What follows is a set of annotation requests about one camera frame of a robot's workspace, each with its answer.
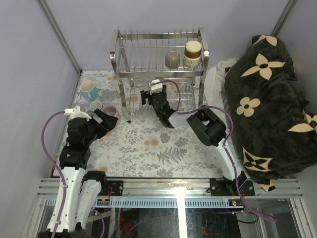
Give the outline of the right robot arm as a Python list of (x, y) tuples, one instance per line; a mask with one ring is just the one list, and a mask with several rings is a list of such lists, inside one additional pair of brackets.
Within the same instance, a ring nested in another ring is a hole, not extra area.
[(166, 85), (157, 83), (151, 85), (150, 90), (140, 91), (142, 104), (148, 100), (149, 105), (159, 118), (161, 124), (167, 128), (180, 126), (190, 127), (199, 141), (206, 146), (213, 146), (220, 157), (223, 180), (210, 180), (207, 190), (212, 196), (248, 196), (254, 195), (253, 184), (247, 180), (246, 174), (231, 158), (232, 153), (226, 146), (230, 134), (226, 134), (225, 123), (213, 112), (215, 106), (201, 106), (189, 112), (178, 112), (170, 107), (167, 100)]

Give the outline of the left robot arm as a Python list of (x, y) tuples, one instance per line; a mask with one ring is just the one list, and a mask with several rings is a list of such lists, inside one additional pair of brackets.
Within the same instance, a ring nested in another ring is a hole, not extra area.
[(65, 109), (60, 114), (69, 116), (66, 144), (59, 162), (49, 156), (58, 171), (59, 188), (51, 219), (40, 238), (87, 238), (86, 223), (97, 196), (107, 193), (108, 183), (104, 171), (87, 171), (91, 155), (90, 146), (113, 130), (118, 118), (96, 109), (101, 119), (80, 110), (79, 106)]

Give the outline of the pink ribbed mug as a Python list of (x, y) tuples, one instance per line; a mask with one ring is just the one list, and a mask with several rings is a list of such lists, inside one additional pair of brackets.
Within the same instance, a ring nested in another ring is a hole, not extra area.
[(115, 106), (104, 106), (101, 111), (109, 116), (116, 117), (118, 119), (115, 127), (118, 127), (120, 125), (121, 115)]

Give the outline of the grey-blue textured mug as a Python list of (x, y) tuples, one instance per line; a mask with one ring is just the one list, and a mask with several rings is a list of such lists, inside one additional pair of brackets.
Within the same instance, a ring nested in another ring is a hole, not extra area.
[(93, 116), (94, 115), (94, 111), (96, 109), (99, 109), (101, 110), (103, 108), (103, 105), (100, 101), (93, 101), (90, 105), (89, 105), (89, 111), (88, 111), (88, 114), (90, 116)]

